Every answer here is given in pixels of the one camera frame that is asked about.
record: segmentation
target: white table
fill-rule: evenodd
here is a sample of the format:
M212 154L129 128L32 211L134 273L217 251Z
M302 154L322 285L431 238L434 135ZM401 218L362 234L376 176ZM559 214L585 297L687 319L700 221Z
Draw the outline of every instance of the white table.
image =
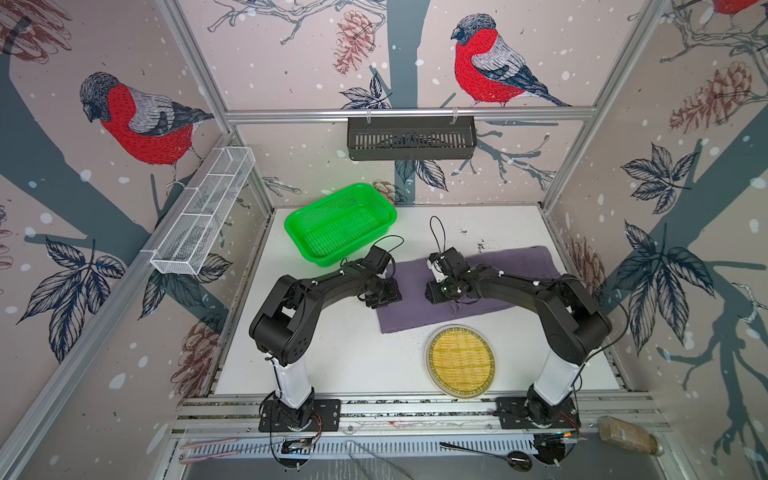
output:
M216 394L266 394L276 387L275 375L264 354L248 336L248 327L275 281L289 274L297 279L328 273L304 260L288 237L283 222L293 210L276 212L261 261L237 324ZM445 225L446 246L470 256L478 252L544 245L555 266L563 263L536 207L402 207L389 233L406 242L392 255L398 262L427 257L437 246L429 230L429 218L437 215ZM434 222L440 241L442 232ZM366 246L349 256L364 257ZM493 392L527 390L549 351L538 316L521 307L486 313L452 322L476 329L490 344L496 358ZM424 348L430 335L445 323L381 334L376 311L355 298L323 310L315 336L304 354L312 386L318 393L439 393L425 368ZM581 374L583 389L618 389L603 354L596 355Z

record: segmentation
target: purple cloth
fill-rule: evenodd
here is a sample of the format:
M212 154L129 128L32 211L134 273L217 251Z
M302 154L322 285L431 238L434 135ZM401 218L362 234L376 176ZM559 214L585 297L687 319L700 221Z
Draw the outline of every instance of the purple cloth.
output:
M470 266L483 263L507 273L539 278L560 276L547 247L528 247L480 253L467 258ZM376 309L382 333L399 332L434 323L449 322L467 316L498 312L514 305L501 300L480 299L470 305L445 302L432 305L424 296L427 282L435 279L422 258L397 264L396 279L402 300Z

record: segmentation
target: black hanging basket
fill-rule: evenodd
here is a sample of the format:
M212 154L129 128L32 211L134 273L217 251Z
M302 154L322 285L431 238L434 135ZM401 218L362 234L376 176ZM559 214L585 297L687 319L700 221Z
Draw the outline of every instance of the black hanging basket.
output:
M349 158L370 160L467 160L478 144L475 118L350 118L346 146Z

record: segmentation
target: green plastic basket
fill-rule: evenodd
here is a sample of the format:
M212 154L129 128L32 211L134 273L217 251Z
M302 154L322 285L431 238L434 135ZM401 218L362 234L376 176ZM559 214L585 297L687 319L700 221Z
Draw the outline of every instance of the green plastic basket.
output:
M286 218L286 232L302 256L331 266L384 235L397 211L368 184L354 184L297 210Z

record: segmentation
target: round woven mat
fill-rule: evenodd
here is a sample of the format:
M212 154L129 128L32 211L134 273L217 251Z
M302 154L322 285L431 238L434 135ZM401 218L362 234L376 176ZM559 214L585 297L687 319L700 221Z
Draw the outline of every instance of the round woven mat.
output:
M445 393L471 399L488 390L495 361L488 343L465 326L449 325L432 335L426 364L432 381Z

